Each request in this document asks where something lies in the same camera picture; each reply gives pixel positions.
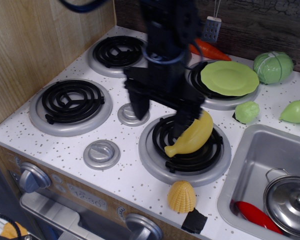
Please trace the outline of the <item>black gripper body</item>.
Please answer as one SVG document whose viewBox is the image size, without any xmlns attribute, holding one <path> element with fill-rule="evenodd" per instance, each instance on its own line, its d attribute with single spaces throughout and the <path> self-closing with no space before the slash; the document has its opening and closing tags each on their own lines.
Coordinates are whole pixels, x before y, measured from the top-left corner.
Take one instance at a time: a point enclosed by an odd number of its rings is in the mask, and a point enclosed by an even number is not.
<svg viewBox="0 0 300 240">
<path fill-rule="evenodd" d="M 157 64 L 147 67 L 126 67 L 123 70 L 127 90 L 148 96 L 168 108 L 179 110 L 183 106 L 200 106 L 204 96 L 186 80 L 186 69 L 180 63 Z"/>
</svg>

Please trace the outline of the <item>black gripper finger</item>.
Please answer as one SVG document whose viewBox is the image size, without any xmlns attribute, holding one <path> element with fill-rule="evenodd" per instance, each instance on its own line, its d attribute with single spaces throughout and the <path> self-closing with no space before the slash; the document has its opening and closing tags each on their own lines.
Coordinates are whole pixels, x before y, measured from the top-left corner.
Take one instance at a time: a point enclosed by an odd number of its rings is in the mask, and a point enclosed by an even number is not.
<svg viewBox="0 0 300 240">
<path fill-rule="evenodd" d="M 128 90 L 128 94 L 135 116 L 138 120 L 142 120 L 150 108 L 150 99 L 132 90 Z"/>
<path fill-rule="evenodd" d="M 202 108 L 200 106 L 182 106 L 174 115 L 174 123 L 172 136 L 178 138 L 191 125 L 194 119 L 198 119 L 201 115 Z"/>
</svg>

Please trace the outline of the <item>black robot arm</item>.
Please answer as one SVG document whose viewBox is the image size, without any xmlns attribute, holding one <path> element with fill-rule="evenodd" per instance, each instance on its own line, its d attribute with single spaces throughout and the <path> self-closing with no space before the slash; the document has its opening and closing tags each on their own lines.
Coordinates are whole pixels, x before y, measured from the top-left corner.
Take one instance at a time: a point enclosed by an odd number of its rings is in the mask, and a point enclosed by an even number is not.
<svg viewBox="0 0 300 240">
<path fill-rule="evenodd" d="M 142 49 L 146 67 L 126 67 L 124 87 L 135 116 L 142 119 L 155 101 L 176 110 L 173 136 L 198 119 L 204 96 L 186 79 L 189 45 L 195 43 L 201 20 L 193 0 L 142 0 L 140 8 L 147 28 Z"/>
</svg>

